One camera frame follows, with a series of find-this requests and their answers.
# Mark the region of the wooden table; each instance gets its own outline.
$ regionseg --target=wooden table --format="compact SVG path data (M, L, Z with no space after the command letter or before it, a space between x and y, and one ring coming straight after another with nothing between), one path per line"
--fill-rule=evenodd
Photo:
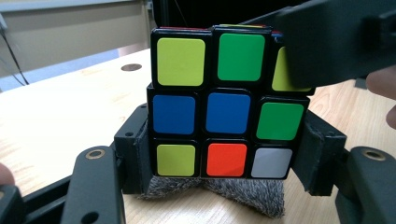
M125 64L143 67L126 72ZM23 195L71 175L79 152L108 146L146 100L149 50L0 94L0 162ZM346 148L376 147L396 157L396 131L385 122L393 101L354 88L317 88L310 109L345 133ZM204 189L156 201L124 195L128 223L338 223L332 197L311 197L293 172L285 181L286 215L271 219Z

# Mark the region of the rubik's cube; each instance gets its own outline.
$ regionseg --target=rubik's cube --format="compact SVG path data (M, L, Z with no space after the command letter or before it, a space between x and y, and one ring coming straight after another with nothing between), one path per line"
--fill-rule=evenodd
M167 177L287 177L314 89L290 85L271 27L158 28L151 34L148 137Z

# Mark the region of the screw hole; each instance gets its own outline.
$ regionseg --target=screw hole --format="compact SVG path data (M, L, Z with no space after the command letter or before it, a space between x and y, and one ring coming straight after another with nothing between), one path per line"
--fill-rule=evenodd
M85 158L87 158L89 160L96 160L96 159L103 157L104 155L105 155L104 150L94 149L94 150L88 152L87 155L85 155Z
M130 64L125 64L121 70L124 72L133 72L136 70L139 70L140 68L142 68L141 64L138 63L130 63Z
M364 150L363 155L375 161L384 161L386 159L386 157L382 153L370 149Z
M92 224L99 218L99 214L97 212L90 212L86 214L82 219L82 224Z

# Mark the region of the gray fuzzy fabric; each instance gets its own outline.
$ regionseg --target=gray fuzzy fabric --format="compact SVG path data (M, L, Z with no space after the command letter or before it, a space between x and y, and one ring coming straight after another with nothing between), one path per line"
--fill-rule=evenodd
M181 192L185 189L202 187L217 194L253 207L268 217L284 216L283 181L253 179L200 179L166 178L154 176L148 193L139 199L153 200Z
M253 207L268 217L283 217L283 181L258 179L206 179L204 188Z

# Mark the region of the finger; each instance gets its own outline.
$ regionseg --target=finger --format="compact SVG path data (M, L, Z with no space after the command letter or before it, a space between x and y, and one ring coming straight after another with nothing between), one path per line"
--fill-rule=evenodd
M371 73L366 85L369 91L396 100L396 65Z
M8 168L0 163L0 185L14 185L15 180Z
M396 106L394 106L387 114L387 124L396 129Z

